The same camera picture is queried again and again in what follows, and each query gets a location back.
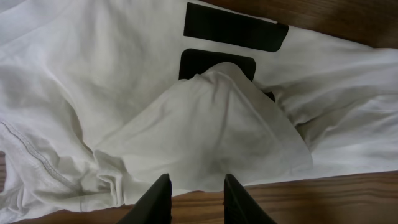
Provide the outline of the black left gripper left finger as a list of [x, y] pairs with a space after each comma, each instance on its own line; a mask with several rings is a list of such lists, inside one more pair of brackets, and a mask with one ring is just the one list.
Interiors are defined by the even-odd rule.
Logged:
[[162, 174], [117, 224], [171, 224], [172, 183]]

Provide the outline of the white t-shirt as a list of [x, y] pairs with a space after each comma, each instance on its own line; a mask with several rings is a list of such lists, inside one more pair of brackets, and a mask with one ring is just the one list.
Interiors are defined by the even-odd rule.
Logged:
[[397, 169], [397, 50], [198, 1], [2, 1], [1, 222]]

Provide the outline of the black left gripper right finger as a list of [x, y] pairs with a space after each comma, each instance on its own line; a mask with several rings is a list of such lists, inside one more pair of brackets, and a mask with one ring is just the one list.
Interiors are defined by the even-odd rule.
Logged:
[[276, 224], [232, 174], [224, 179], [225, 224]]

